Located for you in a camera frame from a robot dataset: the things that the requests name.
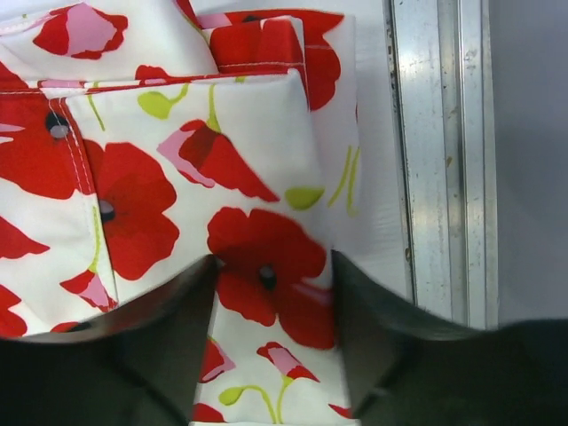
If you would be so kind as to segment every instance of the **gray background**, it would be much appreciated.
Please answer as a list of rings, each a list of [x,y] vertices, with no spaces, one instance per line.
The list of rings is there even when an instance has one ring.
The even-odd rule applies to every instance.
[[[500,320],[568,316],[568,2],[490,1]]]

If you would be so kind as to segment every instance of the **green stem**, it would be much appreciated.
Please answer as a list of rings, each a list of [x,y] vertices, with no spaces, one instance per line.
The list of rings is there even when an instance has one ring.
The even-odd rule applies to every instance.
[[[185,19],[187,20],[187,22],[189,22],[189,25],[191,25],[193,29],[199,33],[199,35],[203,38],[203,40],[205,40],[207,46],[209,46],[209,41],[207,40],[207,37],[203,34],[203,30],[199,28],[197,25],[195,25],[195,23],[189,18],[185,17]]]
[[[353,190],[355,188],[355,181],[357,179],[357,169],[359,166],[359,156],[361,155],[360,146],[357,147],[355,151],[355,158],[353,158],[353,164],[351,166],[351,174],[349,175],[349,186],[347,187],[347,214],[350,217],[358,215],[357,209],[353,208]]]
[[[95,83],[92,85],[92,88],[93,88],[93,89],[97,89],[98,86],[99,86],[99,82],[95,82]],[[87,99],[89,100],[89,105],[91,106],[92,112],[95,113],[95,117],[97,117],[97,120],[99,121],[99,126],[100,126],[100,128],[101,128],[103,131],[105,131],[105,124],[103,123],[102,118],[100,118],[99,111],[97,111],[97,107],[95,106],[95,103],[94,103],[93,100],[92,100],[92,93],[90,93],[90,94],[87,95]]]
[[[179,94],[175,98],[169,99],[171,105],[176,105],[181,99],[185,98],[187,96],[188,90],[189,90],[189,83],[184,83],[184,85],[181,88],[181,92],[179,92]]]
[[[93,218],[95,219],[95,257],[92,260],[92,263],[89,265],[89,271],[92,273],[97,273],[97,265],[99,264],[99,255],[100,255],[100,215],[99,211],[96,207],[92,208]]]
[[[343,187],[345,186],[345,182],[347,182],[347,176],[349,174],[349,167],[351,166],[351,147],[347,149],[347,158],[345,159],[345,165],[343,166],[343,174],[341,176],[341,180],[339,181],[339,186],[335,189],[335,192],[331,199],[327,202],[327,206],[331,207],[339,198]]]
[[[207,126],[213,131],[221,133],[221,126],[219,126],[217,112],[215,111],[215,84],[209,86],[209,119],[207,120]]]
[[[249,389],[251,391],[257,391],[260,393],[260,396],[263,397],[264,403],[266,404],[266,408],[268,408],[268,413],[270,414],[270,418],[272,419],[273,424],[278,424],[278,418],[274,413],[274,408],[272,407],[272,402],[270,397],[266,393],[266,390],[261,388],[260,386],[256,386],[255,384],[249,384],[247,386],[242,387],[243,390]]]
[[[284,424],[284,421],[282,420],[282,400],[284,399],[284,392],[286,392],[288,386],[292,384],[292,382],[294,381],[294,379],[290,379],[289,377],[286,376],[283,376],[282,379],[283,379],[282,387],[280,388],[280,393],[278,394],[278,400],[276,401],[276,417],[280,424]]]

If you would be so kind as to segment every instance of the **red flower print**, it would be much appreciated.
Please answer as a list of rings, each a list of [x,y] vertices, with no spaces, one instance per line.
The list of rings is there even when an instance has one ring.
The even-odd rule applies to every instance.
[[[171,79],[171,75],[168,75],[161,67],[151,67],[149,65],[140,65],[136,68],[136,74],[134,75],[136,80],[140,81],[141,86],[146,86],[148,84],[159,84],[166,83]]]
[[[30,240],[17,227],[10,224],[6,219],[0,217],[0,235],[2,235],[2,243],[0,243],[0,259],[19,259],[28,253],[39,255],[50,248]]]
[[[225,371],[235,368],[232,362],[211,337],[207,339],[205,348],[205,359],[201,370],[199,383],[209,383],[219,377]]]
[[[176,191],[160,164],[131,143],[107,144],[104,151],[90,140],[84,144],[111,263],[124,279],[138,280],[171,254],[179,237],[163,215]]]
[[[225,419],[215,408],[200,402],[193,406],[193,422],[224,423]]]
[[[21,299],[8,288],[0,285],[0,336],[22,337],[28,331],[26,321],[8,309],[19,304]]]
[[[342,406],[334,406],[333,404],[328,404],[333,410],[346,419],[351,419],[351,410],[349,408],[343,408]]]
[[[195,27],[199,28],[199,21],[195,16],[195,12],[193,11],[193,7],[189,0],[175,0],[177,7],[179,10],[184,14],[184,16],[189,20]]]
[[[208,225],[211,253],[223,262],[221,304],[266,327],[278,317],[295,342],[334,345],[331,291],[306,279],[323,272],[327,253],[293,220],[277,213],[222,208]]]
[[[274,194],[243,161],[233,142],[221,132],[213,90],[209,86],[209,119],[192,120],[164,140],[158,152],[165,156],[190,182],[207,188],[219,184],[238,189],[248,197],[278,201]]]
[[[63,281],[61,287],[69,293],[79,295],[90,306],[99,308],[101,312],[110,312],[118,305],[108,295],[99,276],[89,270],[80,273],[71,280]]]
[[[294,68],[306,87],[304,53],[289,20],[256,20],[216,28],[209,48],[222,73],[286,72]]]
[[[100,59],[124,41],[128,19],[107,15],[85,3],[50,12],[34,44],[54,55],[77,59]]]
[[[28,90],[18,76],[0,64],[0,76],[14,90]],[[93,192],[85,172],[84,152],[73,139],[72,123],[59,102],[50,105],[41,93],[3,97],[0,101],[0,178],[24,191],[58,200],[75,189]]]
[[[341,76],[341,62],[324,35],[337,27],[343,15],[308,10],[265,10],[253,12],[229,12],[227,18],[233,23],[265,20],[278,16],[292,16],[304,24],[305,65],[309,91],[310,109],[324,107],[335,95],[335,83]],[[226,45],[233,49],[235,42]]]
[[[276,368],[279,369],[282,375],[285,375],[292,380],[303,377],[304,379],[319,382],[315,375],[304,367],[288,349],[284,348],[279,343],[269,342],[262,348],[259,348],[256,353],[261,357],[268,359]]]
[[[51,332],[52,333],[66,333],[71,328],[75,328],[78,325],[79,325],[78,322],[62,322],[61,324],[58,324],[57,326],[52,328]]]

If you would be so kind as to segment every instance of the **black machine part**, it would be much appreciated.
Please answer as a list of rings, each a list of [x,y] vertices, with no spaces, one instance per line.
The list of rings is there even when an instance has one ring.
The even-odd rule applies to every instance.
[[[479,332],[431,315],[333,253],[335,320],[363,426],[568,424],[568,321]]]
[[[75,331],[0,341],[0,423],[187,425],[216,278],[209,256]]]

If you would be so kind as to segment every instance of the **folded fabric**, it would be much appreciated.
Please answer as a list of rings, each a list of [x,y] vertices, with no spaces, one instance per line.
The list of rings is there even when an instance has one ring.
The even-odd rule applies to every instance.
[[[194,420],[350,424],[328,254],[357,216],[353,28],[186,0],[0,23],[0,335],[69,330],[212,253]]]

